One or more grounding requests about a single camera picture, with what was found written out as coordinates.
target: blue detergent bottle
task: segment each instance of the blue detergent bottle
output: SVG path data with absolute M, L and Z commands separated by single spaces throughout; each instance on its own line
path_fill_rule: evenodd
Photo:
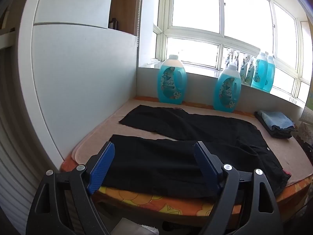
M 241 90 L 241 78 L 235 62 L 232 60 L 220 74 L 215 85 L 213 108 L 233 112 L 238 102 Z
M 258 88 L 263 90 L 263 87 L 266 83 L 266 76 L 267 76 L 267 58 L 265 53 L 260 52 L 256 57 L 255 61 L 255 71 L 252 78 L 251 86 L 253 88 Z
M 184 65 L 177 55 L 169 55 L 159 71 L 157 78 L 160 102 L 181 104 L 186 90 L 187 75 Z
M 275 75 L 275 62 L 273 56 L 267 56 L 267 64 L 268 64 L 267 76 L 263 90 L 269 93 L 273 87 Z

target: window pane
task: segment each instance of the window pane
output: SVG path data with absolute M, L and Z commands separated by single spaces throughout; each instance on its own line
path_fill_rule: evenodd
M 309 23 L 301 22 L 302 27 L 302 37 L 303 37 L 303 70 L 302 77 L 308 81 L 311 81 L 312 76 L 312 39 L 311 32 L 309 28 Z
M 190 40 L 167 39 L 166 58 L 178 55 L 179 60 L 216 67 L 218 46 Z
M 153 15 L 153 23 L 157 26 L 157 19 L 159 15 L 159 1 L 160 0 L 154 0 L 154 15 Z
M 150 57 L 151 59 L 156 57 L 156 50 L 157 50 L 157 34 L 155 32 L 152 32 L 152 38 L 151 38 L 151 49 L 150 49 Z
M 277 57 L 295 68 L 297 60 L 295 20 L 276 4 L 274 8 L 277 21 Z
M 219 0 L 174 0 L 172 25 L 219 33 Z
M 222 64 L 221 64 L 221 69 L 225 69 L 225 63 L 226 63 L 226 59 L 228 56 L 228 50 L 229 48 L 223 48 L 223 58 L 222 58 Z M 240 52 L 239 53 L 239 58 L 238 58 L 238 71 L 240 71 L 240 66 L 242 64 L 242 61 L 244 60 L 244 53 Z
M 273 23 L 268 0 L 224 0 L 225 36 L 273 52 Z
M 306 103 L 306 99 L 308 98 L 310 86 L 306 83 L 300 83 L 300 90 L 298 94 L 298 99 Z
M 276 86 L 291 94 L 294 81 L 295 79 L 292 76 L 288 75 L 278 68 L 275 68 L 273 86 Z

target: bottle label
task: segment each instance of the bottle label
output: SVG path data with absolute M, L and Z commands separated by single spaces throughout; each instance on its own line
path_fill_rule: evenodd
M 221 104 L 226 108 L 233 108 L 236 103 L 233 98 L 233 83 L 235 78 L 226 79 L 219 90 L 219 99 Z
M 179 99 L 182 95 L 175 87 L 174 70 L 175 67 L 169 67 L 161 76 L 161 90 L 164 96 L 169 99 Z
M 247 73 L 245 82 L 246 82 L 247 84 L 251 84 L 251 80 L 252 80 L 252 78 L 251 78 L 251 70 L 248 70 L 248 73 Z
M 259 61 L 260 59 L 257 59 L 255 62 L 255 74 L 253 76 L 253 80 L 257 83 L 261 80 L 261 78 L 259 77 Z
M 245 68 L 244 67 L 241 67 L 239 74 L 240 74 L 241 82 L 243 82 L 245 80 Z

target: shelf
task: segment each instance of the shelf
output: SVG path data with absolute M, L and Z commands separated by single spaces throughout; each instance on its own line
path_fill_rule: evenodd
M 119 31 L 134 34 L 137 0 L 111 0 L 110 19 L 116 18 Z
M 153 63 L 151 63 L 151 64 L 145 64 L 145 65 L 142 65 L 140 67 L 142 67 L 142 68 L 159 69 L 161 67 L 162 63 L 163 62 L 160 62 L 160 61 L 156 60 L 156 61 L 153 61 Z M 207 76 L 207 77 L 210 77 L 210 78 L 218 79 L 220 73 L 222 72 L 222 71 L 218 71 L 217 69 L 214 69 L 214 68 L 206 68 L 206 67 L 203 67 L 203 66 L 191 65 L 191 64 L 184 63 L 184 62 L 183 62 L 183 64 L 184 64 L 185 71 L 187 73 L 203 75 L 203 76 Z M 243 88 L 243 86 L 244 86 L 244 88 L 245 87 L 253 88 L 253 87 L 247 85 L 246 83 L 241 84 L 241 88 Z M 299 99 L 296 99 L 296 98 L 292 97 L 290 94 L 288 94 L 288 93 L 284 92 L 283 90 L 280 90 L 279 88 L 276 88 L 274 86 L 273 86 L 273 88 L 272 88 L 270 93 L 265 92 L 265 91 L 263 91 L 261 89 L 257 89 L 257 88 L 253 88 L 253 89 L 256 89 L 257 91 L 261 91 L 261 92 L 265 93 L 265 95 L 269 94 L 269 95 L 273 95 L 273 96 L 276 96 L 278 98 L 284 99 L 284 100 L 286 100 L 288 102 L 291 102 L 291 103 L 297 105 L 300 108 L 304 108 L 304 106 L 305 106 L 305 103 L 303 103 Z

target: folded towel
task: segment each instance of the folded towel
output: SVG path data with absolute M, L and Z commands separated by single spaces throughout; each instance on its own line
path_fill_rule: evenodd
M 292 129 L 283 129 L 279 130 L 276 127 L 274 130 L 271 130 L 268 125 L 264 122 L 261 115 L 258 114 L 258 112 L 255 112 L 255 117 L 261 122 L 261 124 L 264 126 L 264 128 L 267 130 L 267 132 L 273 137 L 277 139 L 289 139 L 292 137 L 291 132 L 294 130 Z
M 293 122 L 281 112 L 266 112 L 260 110 L 258 114 L 262 116 L 265 124 L 272 131 L 278 129 L 281 132 L 290 132 L 295 129 Z

